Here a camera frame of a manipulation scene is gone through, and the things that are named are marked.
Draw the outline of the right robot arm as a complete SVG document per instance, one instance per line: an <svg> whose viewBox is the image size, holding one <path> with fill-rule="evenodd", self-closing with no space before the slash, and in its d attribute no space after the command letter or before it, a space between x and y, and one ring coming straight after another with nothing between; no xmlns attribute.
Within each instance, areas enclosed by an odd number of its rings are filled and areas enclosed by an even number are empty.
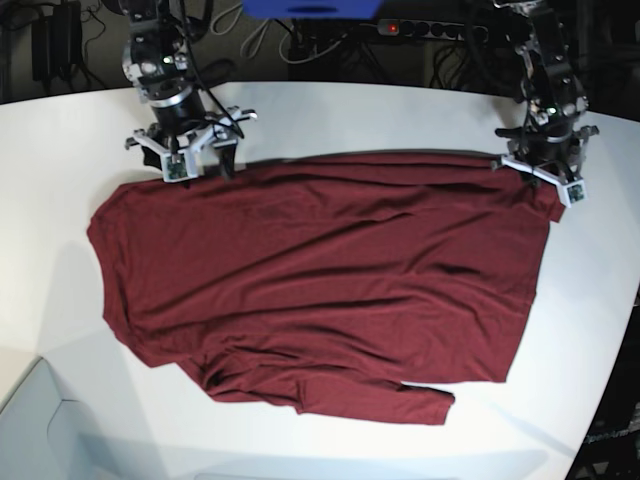
<svg viewBox="0 0 640 480"><path fill-rule="evenodd" d="M200 17L188 15L184 1L176 13L169 1L119 5L129 21L122 70L155 118L148 128L135 130L125 148L140 148L143 164L160 170L166 183L188 182L210 170L232 179L244 138L240 123L257 114L223 106L197 66L193 45L206 34L214 3L206 1Z"/></svg>

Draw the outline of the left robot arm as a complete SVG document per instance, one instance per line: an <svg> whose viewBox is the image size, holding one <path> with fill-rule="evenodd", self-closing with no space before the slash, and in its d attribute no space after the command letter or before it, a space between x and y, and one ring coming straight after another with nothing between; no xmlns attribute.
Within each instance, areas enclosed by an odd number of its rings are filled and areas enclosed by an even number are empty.
<svg viewBox="0 0 640 480"><path fill-rule="evenodd" d="M480 53L474 24L479 11L488 5L504 13L506 39L522 66L517 86L499 81ZM595 125L576 126L587 113L589 100L574 73L561 23L549 3L471 1L464 38L484 78L526 105L521 126L495 131L507 141L508 152L495 160L492 168L508 167L534 184L553 185L566 207L586 199L582 167L589 140L599 129Z"/></svg>

